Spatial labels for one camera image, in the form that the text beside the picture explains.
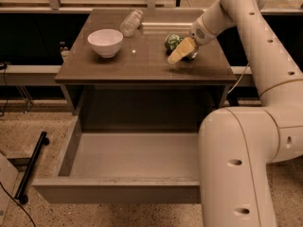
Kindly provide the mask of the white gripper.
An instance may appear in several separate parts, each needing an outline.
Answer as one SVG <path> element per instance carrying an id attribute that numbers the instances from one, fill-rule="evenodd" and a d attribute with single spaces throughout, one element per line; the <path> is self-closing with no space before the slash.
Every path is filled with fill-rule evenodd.
<path id="1" fill-rule="evenodd" d="M 191 38 L 184 38 L 169 55 L 168 63 L 170 65 L 174 65 L 182 58 L 191 54 L 196 49 L 196 44 L 198 46 L 209 44 L 218 36 L 218 34 L 210 29 L 210 25 L 207 23 L 206 18 L 204 15 L 201 15 L 191 25 L 190 36 Z"/>

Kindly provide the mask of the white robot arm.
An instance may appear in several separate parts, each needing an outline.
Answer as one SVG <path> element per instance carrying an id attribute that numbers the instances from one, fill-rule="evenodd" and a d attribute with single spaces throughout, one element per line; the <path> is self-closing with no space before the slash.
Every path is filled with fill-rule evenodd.
<path id="1" fill-rule="evenodd" d="M 218 0 L 168 58 L 236 27 L 261 101 L 210 113 L 198 133 L 204 227 L 277 227 L 266 166 L 303 150 L 303 74 L 262 17 L 265 0 Z"/>

